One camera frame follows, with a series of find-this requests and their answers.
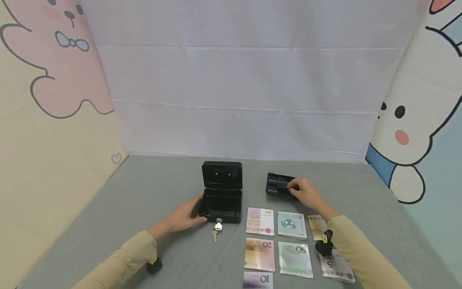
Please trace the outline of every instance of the banknote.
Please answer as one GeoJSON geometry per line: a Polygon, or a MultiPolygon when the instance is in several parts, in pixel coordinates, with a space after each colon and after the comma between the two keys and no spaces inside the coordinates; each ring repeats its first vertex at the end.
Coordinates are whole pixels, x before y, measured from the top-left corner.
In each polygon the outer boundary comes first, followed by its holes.
{"type": "Polygon", "coordinates": [[[308,223],[310,223],[311,233],[315,241],[322,240],[322,235],[327,230],[326,222],[320,215],[308,215],[308,223]]]}
{"type": "Polygon", "coordinates": [[[356,282],[353,270],[337,250],[332,249],[332,255],[330,257],[319,255],[319,258],[321,260],[321,270],[324,277],[348,283],[356,282]]]}
{"type": "Polygon", "coordinates": [[[279,273],[313,278],[307,244],[278,242],[279,273]]]}
{"type": "Polygon", "coordinates": [[[304,216],[297,213],[278,212],[278,235],[306,240],[304,216]]]}
{"type": "Polygon", "coordinates": [[[262,271],[276,271],[274,262],[274,242],[247,238],[245,240],[244,268],[262,271]]]}
{"type": "Polygon", "coordinates": [[[244,272],[243,289],[273,289],[273,274],[244,272]]]}
{"type": "Polygon", "coordinates": [[[274,236],[274,212],[269,209],[248,208],[245,232],[274,236]]]}

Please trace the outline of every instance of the black cash box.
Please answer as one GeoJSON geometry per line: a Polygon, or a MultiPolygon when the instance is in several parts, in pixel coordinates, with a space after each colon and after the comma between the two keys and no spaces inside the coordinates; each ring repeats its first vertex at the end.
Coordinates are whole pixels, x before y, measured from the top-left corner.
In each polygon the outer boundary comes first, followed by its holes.
{"type": "Polygon", "coordinates": [[[199,216],[209,222],[240,223],[242,207],[242,163],[206,161],[202,165],[204,197],[199,216]]]}
{"type": "Polygon", "coordinates": [[[287,189],[287,185],[293,179],[294,177],[277,175],[275,173],[269,172],[266,179],[266,194],[269,196],[296,199],[296,197],[294,197],[287,189]]]}

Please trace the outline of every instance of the beige sleeve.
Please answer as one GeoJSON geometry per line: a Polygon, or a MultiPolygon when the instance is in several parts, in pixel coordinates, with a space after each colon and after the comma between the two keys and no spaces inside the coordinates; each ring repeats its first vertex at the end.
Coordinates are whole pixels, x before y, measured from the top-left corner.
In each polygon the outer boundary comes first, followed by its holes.
{"type": "Polygon", "coordinates": [[[73,289],[119,288],[144,264],[157,257],[157,242],[142,231],[85,276],[73,289]]]}
{"type": "Polygon", "coordinates": [[[408,289],[409,283],[345,216],[329,220],[332,243],[349,263],[364,289],[408,289]]]}

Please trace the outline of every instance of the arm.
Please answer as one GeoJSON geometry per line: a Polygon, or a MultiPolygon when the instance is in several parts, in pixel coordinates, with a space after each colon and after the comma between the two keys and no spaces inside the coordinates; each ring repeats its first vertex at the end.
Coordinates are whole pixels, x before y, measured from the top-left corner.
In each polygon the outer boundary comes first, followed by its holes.
{"type": "Polygon", "coordinates": [[[334,233],[332,243],[348,262],[364,289],[409,289],[411,286],[393,265],[372,245],[364,233],[347,217],[339,215],[324,201],[314,184],[295,178],[287,186],[305,206],[315,209],[334,233]]]}
{"type": "Polygon", "coordinates": [[[144,264],[157,257],[157,241],[171,232],[188,229],[207,221],[205,217],[191,219],[194,205],[202,199],[203,193],[176,207],[163,220],[141,231],[92,272],[85,276],[73,289],[119,288],[144,264]]]}

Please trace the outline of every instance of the hand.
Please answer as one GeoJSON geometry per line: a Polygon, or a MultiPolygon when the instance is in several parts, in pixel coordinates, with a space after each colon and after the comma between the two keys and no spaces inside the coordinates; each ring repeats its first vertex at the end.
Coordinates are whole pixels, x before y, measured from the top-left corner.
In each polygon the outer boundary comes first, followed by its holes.
{"type": "Polygon", "coordinates": [[[303,205],[315,209],[326,223],[329,222],[331,218],[339,216],[339,213],[337,213],[334,207],[324,201],[312,181],[298,177],[293,179],[287,185],[287,188],[294,197],[302,202],[303,205]],[[299,186],[299,191],[293,188],[296,185],[299,186]]]}
{"type": "Polygon", "coordinates": [[[194,219],[190,217],[194,206],[202,199],[202,196],[204,196],[203,192],[178,205],[164,219],[150,226],[147,230],[148,233],[154,239],[159,240],[169,233],[183,231],[207,222],[206,217],[197,217],[194,219]]]}
{"type": "Polygon", "coordinates": [[[319,205],[324,202],[321,194],[315,187],[315,184],[309,179],[302,177],[297,177],[293,179],[288,185],[287,188],[289,192],[299,199],[303,205],[317,210],[319,205]],[[296,190],[293,187],[299,186],[300,190],[296,190]]]}

